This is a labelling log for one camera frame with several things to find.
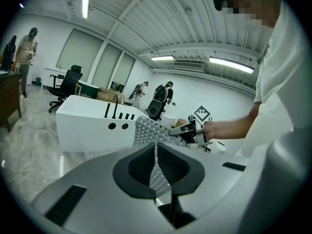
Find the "ceiling light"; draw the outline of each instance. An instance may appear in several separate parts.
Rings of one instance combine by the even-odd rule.
[[[88,18],[89,16],[90,0],[82,0],[82,16]]]
[[[221,58],[216,58],[216,57],[210,57],[209,61],[212,63],[221,64],[221,65],[225,65],[228,67],[236,68],[236,69],[239,69],[241,71],[247,72],[249,74],[252,74],[254,72],[254,69],[252,67],[244,65],[244,64],[240,64],[236,61],[231,61],[231,60],[226,60],[226,59],[221,59]]]
[[[152,60],[174,60],[173,56],[152,57]]]

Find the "man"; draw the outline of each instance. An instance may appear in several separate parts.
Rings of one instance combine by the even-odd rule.
[[[33,55],[36,53],[38,46],[38,40],[36,39],[37,33],[37,28],[32,28],[29,34],[21,39],[16,53],[16,63],[19,64],[21,73],[21,90],[25,98],[27,97],[26,83],[29,63],[31,62]]]
[[[164,99],[164,101],[163,101],[163,103],[162,103],[162,105],[161,105],[161,108],[160,108],[159,112],[157,113],[157,115],[154,116],[154,117],[150,117],[151,119],[153,119],[153,120],[158,120],[158,119],[160,118],[161,113],[162,113],[163,110],[164,110],[165,105],[166,105],[166,104],[169,105],[169,104],[172,102],[172,97],[173,97],[173,95],[174,95],[174,91],[172,90],[173,85],[174,85],[173,82],[172,82],[172,81],[169,81],[169,82],[167,82],[167,84],[164,86],[164,87],[166,88],[166,90],[167,90],[166,98]],[[162,87],[163,87],[163,85],[160,85],[160,86],[158,86],[158,87],[155,89],[153,98],[156,98],[156,97],[157,97],[157,93],[158,93],[158,91],[159,91]]]
[[[142,95],[144,96],[145,93],[143,92],[144,88],[148,87],[148,81],[142,83],[135,89],[135,101],[133,102],[132,106],[138,108],[139,102],[142,98]]]
[[[274,29],[260,65],[254,105],[249,114],[234,121],[205,122],[203,128],[208,139],[245,138],[237,155],[251,157],[257,146],[269,144],[293,127],[277,91],[300,66],[309,52],[309,44],[285,1],[228,0],[229,4]]]

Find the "black office chair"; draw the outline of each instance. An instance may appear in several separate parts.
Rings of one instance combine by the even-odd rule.
[[[49,88],[48,90],[51,94],[58,97],[58,101],[50,102],[50,106],[52,106],[52,103],[54,103],[55,105],[50,107],[49,113],[52,112],[53,108],[61,106],[67,97],[69,97],[70,95],[74,95],[76,93],[77,87],[81,89],[81,87],[77,84],[82,77],[81,67],[73,65],[71,69],[67,71],[65,77],[62,75],[51,76],[54,78],[53,88]],[[64,79],[59,88],[55,87],[56,78]]]

